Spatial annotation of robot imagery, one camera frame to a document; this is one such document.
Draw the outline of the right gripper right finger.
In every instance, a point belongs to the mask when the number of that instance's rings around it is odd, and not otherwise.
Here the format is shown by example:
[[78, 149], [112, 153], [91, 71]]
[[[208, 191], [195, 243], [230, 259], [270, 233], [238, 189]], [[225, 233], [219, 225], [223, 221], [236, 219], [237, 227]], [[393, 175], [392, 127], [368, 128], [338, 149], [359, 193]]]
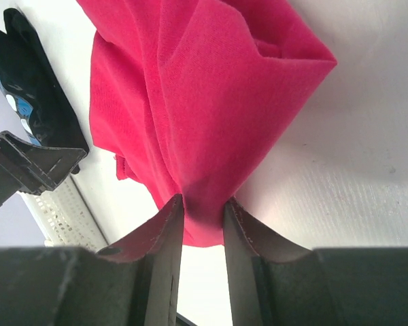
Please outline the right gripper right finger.
[[224, 207], [234, 325], [408, 325], [408, 247], [303, 248]]

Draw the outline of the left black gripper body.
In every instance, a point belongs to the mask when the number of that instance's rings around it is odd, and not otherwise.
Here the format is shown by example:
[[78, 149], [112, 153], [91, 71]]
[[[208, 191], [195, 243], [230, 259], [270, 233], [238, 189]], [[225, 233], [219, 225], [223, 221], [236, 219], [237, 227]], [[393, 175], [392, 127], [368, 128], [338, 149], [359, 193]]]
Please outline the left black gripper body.
[[13, 134], [0, 134], [0, 207], [16, 192], [36, 194], [41, 188], [30, 168], [31, 143]]

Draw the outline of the pink t shirt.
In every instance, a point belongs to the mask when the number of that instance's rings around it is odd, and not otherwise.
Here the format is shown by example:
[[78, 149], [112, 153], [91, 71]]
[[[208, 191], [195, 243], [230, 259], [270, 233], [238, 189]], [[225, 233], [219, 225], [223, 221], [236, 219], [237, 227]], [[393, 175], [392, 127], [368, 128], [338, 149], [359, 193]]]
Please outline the pink t shirt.
[[81, 1], [96, 28], [89, 124], [119, 179], [181, 194], [184, 244], [223, 243], [224, 204], [336, 66], [287, 1]]

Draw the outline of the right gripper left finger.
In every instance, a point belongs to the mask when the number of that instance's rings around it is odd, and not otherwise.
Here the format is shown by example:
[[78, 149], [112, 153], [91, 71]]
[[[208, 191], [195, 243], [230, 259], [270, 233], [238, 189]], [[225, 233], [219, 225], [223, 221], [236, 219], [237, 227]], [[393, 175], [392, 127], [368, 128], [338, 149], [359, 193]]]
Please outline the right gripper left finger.
[[0, 325], [183, 325], [177, 294], [184, 207], [175, 195], [97, 253], [0, 249]]

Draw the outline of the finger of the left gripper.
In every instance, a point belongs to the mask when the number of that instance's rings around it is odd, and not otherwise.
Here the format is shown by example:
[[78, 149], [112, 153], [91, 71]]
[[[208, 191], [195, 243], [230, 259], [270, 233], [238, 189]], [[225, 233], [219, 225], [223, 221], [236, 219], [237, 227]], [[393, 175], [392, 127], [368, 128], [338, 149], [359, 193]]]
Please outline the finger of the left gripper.
[[[3, 131], [0, 134], [12, 133]], [[29, 157], [33, 165], [30, 171], [41, 183], [36, 194], [55, 190], [87, 156], [81, 148], [34, 146], [35, 149], [29, 151]]]

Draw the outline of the black t shirt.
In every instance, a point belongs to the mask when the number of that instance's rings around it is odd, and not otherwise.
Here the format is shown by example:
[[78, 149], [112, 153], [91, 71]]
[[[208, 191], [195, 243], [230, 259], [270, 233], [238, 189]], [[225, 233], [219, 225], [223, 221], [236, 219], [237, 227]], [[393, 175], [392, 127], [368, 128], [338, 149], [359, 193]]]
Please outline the black t shirt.
[[19, 117], [29, 143], [88, 151], [75, 111], [36, 30], [16, 8], [4, 10], [3, 20], [0, 90]]

